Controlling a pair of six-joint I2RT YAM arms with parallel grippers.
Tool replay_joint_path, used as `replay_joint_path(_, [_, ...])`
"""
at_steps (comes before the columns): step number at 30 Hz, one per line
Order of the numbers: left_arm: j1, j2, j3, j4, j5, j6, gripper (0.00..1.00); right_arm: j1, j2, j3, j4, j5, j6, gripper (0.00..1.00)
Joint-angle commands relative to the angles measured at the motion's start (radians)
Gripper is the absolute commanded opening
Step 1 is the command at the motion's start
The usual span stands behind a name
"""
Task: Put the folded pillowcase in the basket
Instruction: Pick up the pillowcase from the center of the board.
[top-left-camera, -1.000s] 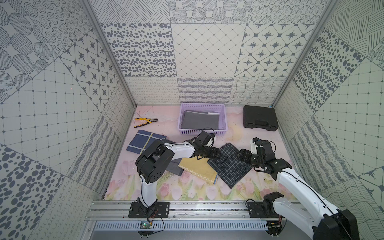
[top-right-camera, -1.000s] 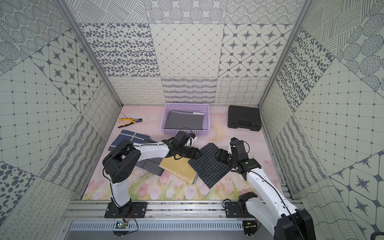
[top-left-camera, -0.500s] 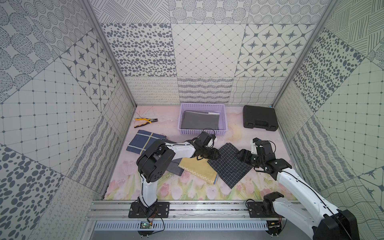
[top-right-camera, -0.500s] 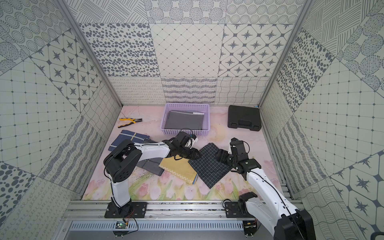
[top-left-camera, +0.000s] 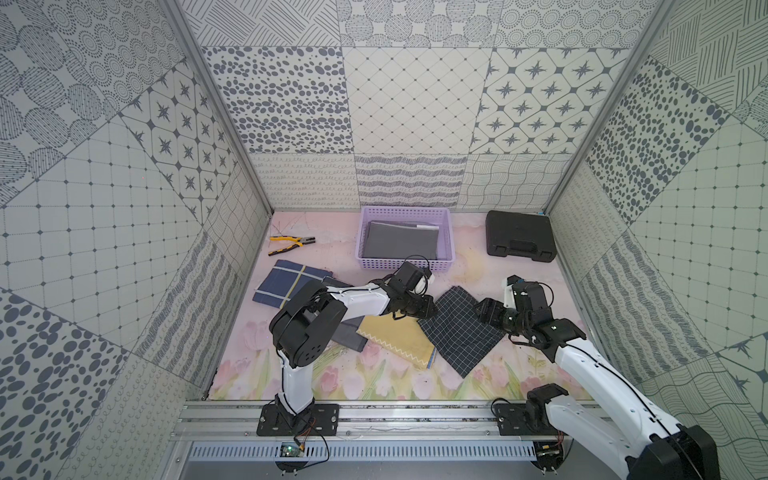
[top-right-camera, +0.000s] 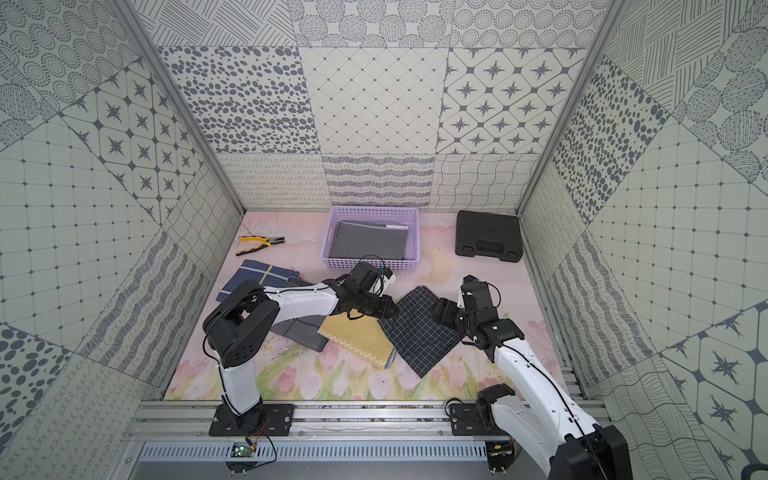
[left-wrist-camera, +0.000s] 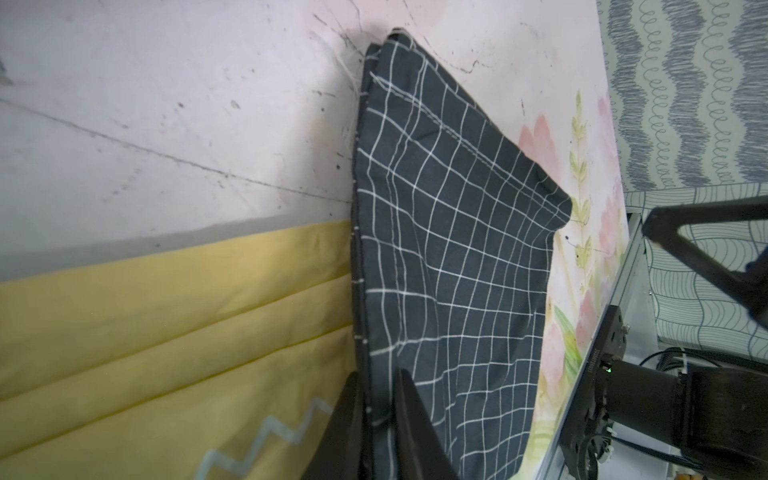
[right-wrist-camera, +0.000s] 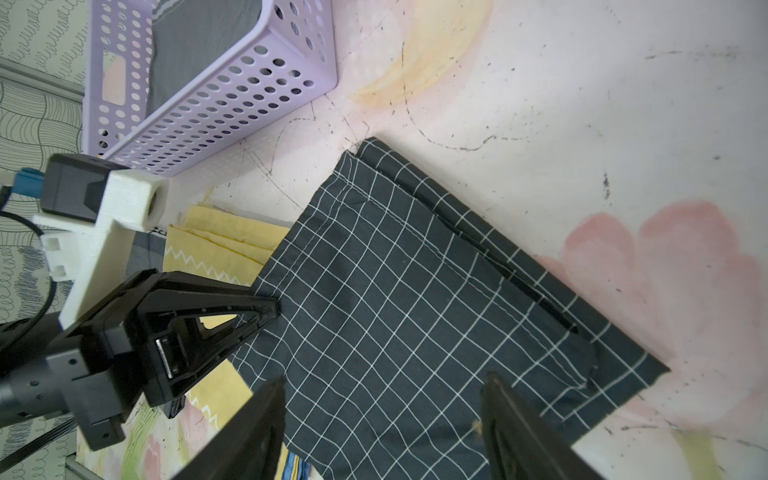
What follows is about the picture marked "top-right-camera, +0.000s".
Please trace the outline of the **black grid pillowcase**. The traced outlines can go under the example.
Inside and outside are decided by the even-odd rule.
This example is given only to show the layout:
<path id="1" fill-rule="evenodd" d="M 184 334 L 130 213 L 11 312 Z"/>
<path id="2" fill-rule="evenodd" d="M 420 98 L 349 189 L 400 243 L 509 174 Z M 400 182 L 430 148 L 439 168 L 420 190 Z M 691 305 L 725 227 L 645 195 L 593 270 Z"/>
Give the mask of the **black grid pillowcase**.
<path id="1" fill-rule="evenodd" d="M 395 315 L 379 321 L 398 355 L 419 378 L 462 339 L 459 332 L 435 321 L 438 300 L 429 288 L 418 286 L 396 304 Z"/>

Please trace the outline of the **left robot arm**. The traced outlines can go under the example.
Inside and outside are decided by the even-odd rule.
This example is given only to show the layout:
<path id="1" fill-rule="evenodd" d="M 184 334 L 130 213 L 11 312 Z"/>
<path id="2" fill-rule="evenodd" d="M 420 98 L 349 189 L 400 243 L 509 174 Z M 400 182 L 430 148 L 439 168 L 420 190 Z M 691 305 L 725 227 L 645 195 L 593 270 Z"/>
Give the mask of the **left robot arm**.
<path id="1" fill-rule="evenodd" d="M 273 326 L 308 316 L 353 311 L 360 318 L 389 318 L 396 312 L 387 288 L 389 269 L 353 271 L 300 287 L 267 288 L 255 280 L 238 286 L 203 323 L 203 352 L 214 359 L 224 388 L 223 405 L 237 420 L 257 414 L 262 395 L 249 369 Z"/>

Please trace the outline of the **yellow zigzag pillowcase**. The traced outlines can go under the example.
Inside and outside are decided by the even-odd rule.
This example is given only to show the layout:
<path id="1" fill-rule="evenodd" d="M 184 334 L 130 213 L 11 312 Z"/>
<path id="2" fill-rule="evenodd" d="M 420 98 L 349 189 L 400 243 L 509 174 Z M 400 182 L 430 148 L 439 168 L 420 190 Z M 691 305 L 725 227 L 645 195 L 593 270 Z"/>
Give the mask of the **yellow zigzag pillowcase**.
<path id="1" fill-rule="evenodd" d="M 395 347 L 374 317 L 350 318 L 346 313 L 328 316 L 320 325 L 319 334 L 379 369 L 389 368 L 396 355 Z"/>

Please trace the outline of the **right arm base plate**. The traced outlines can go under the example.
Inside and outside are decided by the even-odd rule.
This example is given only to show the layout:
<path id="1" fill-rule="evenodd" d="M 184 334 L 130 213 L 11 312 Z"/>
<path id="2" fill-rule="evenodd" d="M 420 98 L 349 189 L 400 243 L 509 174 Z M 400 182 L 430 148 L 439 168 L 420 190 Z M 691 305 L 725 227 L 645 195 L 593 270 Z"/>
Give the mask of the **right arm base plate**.
<path id="1" fill-rule="evenodd" d="M 450 402 L 444 407 L 452 435 L 508 437 L 489 417 L 482 417 L 475 403 Z"/>

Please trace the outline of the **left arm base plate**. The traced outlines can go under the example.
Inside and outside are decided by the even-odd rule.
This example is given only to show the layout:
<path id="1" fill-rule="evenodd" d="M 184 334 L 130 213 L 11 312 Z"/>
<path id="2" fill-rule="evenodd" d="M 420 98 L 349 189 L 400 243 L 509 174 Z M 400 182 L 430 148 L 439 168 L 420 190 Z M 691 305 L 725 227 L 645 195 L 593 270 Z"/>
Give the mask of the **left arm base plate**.
<path id="1" fill-rule="evenodd" d="M 222 403 L 215 411 L 208 434 L 211 437 L 246 437 L 261 433 L 270 437 L 286 437 L 290 433 L 295 408 L 294 404 L 260 403 L 238 414 Z"/>

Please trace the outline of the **purple plastic basket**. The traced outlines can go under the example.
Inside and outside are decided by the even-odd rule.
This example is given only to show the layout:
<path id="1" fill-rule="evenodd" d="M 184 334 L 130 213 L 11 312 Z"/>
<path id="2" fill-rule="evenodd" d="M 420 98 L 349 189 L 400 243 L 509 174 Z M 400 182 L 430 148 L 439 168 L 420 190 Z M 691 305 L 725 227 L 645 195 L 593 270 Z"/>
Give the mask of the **purple plastic basket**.
<path id="1" fill-rule="evenodd" d="M 404 224 L 409 227 L 406 253 L 404 260 L 384 260 L 378 256 L 366 256 L 361 259 L 330 258 L 331 242 L 336 233 L 336 227 L 341 221 L 361 221 L 376 223 Z M 330 217 L 321 250 L 321 257 L 330 269 L 350 270 L 358 262 L 365 261 L 374 266 L 386 266 L 393 271 L 409 272 L 416 269 L 420 261 L 420 212 L 411 207 L 382 207 L 382 206 L 334 206 Z"/>

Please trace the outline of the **plain grey pillowcase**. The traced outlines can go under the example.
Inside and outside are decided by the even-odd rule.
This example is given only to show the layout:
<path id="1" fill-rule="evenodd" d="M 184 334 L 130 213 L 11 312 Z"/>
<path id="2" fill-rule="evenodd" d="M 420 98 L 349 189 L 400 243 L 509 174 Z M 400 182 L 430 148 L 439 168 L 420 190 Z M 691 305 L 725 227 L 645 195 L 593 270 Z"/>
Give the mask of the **plain grey pillowcase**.
<path id="1" fill-rule="evenodd" d="M 404 224 L 341 221 L 331 242 L 329 257 L 361 259 L 378 256 L 404 260 L 409 227 Z"/>

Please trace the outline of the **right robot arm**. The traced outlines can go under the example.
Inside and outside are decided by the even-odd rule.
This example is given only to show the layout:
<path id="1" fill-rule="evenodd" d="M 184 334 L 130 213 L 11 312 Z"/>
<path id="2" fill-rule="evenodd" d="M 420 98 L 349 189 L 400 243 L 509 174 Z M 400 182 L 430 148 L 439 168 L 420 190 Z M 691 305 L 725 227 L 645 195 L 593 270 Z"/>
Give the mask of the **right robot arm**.
<path id="1" fill-rule="evenodd" d="M 549 479 L 631 479 L 624 436 L 600 425 L 554 380 L 522 330 L 499 316 L 494 288 L 468 275 L 461 300 L 441 298 L 435 308 L 437 323 L 466 337 L 512 381 L 478 393 L 480 423 L 511 437 Z"/>

